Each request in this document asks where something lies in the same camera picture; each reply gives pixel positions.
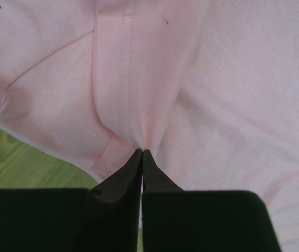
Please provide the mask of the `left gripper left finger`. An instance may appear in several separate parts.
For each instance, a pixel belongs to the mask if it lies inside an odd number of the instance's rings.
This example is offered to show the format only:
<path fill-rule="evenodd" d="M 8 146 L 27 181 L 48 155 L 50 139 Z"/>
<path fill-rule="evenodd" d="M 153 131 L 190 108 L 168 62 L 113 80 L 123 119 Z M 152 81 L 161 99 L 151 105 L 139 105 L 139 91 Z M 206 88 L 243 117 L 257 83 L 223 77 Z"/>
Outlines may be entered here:
<path fill-rule="evenodd" d="M 136 251 L 141 161 L 91 189 L 0 189 L 0 251 Z"/>

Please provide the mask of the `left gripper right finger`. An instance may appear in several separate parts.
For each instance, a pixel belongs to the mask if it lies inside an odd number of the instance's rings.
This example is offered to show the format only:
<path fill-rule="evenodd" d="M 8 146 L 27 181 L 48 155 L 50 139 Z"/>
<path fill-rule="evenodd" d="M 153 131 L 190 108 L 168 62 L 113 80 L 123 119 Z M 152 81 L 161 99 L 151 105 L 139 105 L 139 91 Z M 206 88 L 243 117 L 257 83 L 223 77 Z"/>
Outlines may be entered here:
<path fill-rule="evenodd" d="M 143 153 L 145 251 L 280 251 L 263 201 L 250 191 L 184 191 Z"/>

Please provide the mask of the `light pink t shirt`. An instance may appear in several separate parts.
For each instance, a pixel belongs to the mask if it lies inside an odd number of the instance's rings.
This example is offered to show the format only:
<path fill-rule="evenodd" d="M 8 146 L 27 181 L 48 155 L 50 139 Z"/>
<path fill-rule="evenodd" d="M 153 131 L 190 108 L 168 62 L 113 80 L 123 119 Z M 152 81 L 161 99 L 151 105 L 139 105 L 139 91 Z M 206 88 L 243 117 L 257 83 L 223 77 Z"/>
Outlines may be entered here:
<path fill-rule="evenodd" d="M 299 251 L 299 1 L 0 1 L 0 129 L 98 181 L 149 149 L 255 192 Z"/>

